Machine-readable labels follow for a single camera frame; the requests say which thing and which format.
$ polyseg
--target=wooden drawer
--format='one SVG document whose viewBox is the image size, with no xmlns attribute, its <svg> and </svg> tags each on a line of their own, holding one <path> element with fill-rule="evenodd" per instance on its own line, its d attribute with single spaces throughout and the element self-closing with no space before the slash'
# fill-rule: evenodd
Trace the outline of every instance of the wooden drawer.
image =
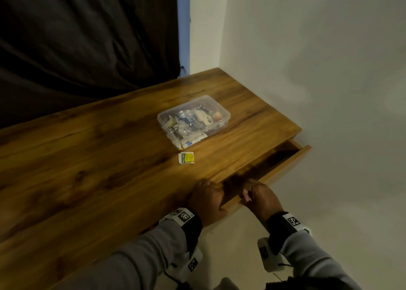
<svg viewBox="0 0 406 290">
<path fill-rule="evenodd" d="M 272 184 L 292 169 L 310 149 L 311 146 L 309 145 L 302 147 L 289 139 L 242 167 L 221 182 L 224 189 L 222 207 L 230 210 L 240 201 L 239 195 L 247 179 L 256 179 L 268 185 Z"/>
</svg>

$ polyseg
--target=small yellow packet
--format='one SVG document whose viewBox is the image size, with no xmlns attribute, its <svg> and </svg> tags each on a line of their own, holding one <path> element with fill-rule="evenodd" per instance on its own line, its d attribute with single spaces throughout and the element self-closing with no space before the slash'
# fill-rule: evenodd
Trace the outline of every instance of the small yellow packet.
<svg viewBox="0 0 406 290">
<path fill-rule="evenodd" d="M 179 153 L 179 164 L 194 164 L 195 155 L 193 152 Z"/>
</svg>

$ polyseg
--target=hand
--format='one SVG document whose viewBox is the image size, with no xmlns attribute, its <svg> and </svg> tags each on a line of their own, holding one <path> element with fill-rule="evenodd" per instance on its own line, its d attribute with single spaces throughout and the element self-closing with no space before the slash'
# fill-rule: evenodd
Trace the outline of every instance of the hand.
<svg viewBox="0 0 406 290">
<path fill-rule="evenodd" d="M 187 208 L 199 215 L 203 227 L 223 219 L 228 212 L 220 208 L 224 191 L 210 180 L 200 180 L 190 196 Z"/>
<path fill-rule="evenodd" d="M 249 179 L 244 184 L 242 195 L 244 198 L 240 203 L 250 209 L 261 223 L 266 223 L 272 215 L 284 211 L 277 195 L 257 180 Z"/>
</svg>

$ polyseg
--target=yellow label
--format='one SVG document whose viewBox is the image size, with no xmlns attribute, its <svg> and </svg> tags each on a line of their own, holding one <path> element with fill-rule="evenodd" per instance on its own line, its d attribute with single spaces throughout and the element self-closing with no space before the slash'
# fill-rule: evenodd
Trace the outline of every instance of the yellow label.
<svg viewBox="0 0 406 290">
<path fill-rule="evenodd" d="M 185 153 L 185 163 L 191 163 L 195 161 L 193 153 Z"/>
</svg>

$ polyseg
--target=black curtain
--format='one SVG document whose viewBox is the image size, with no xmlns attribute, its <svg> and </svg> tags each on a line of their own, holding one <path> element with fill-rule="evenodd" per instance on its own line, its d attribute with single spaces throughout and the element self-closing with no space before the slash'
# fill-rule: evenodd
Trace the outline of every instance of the black curtain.
<svg viewBox="0 0 406 290">
<path fill-rule="evenodd" d="M 177 0 L 0 0 L 0 128 L 175 79 Z"/>
</svg>

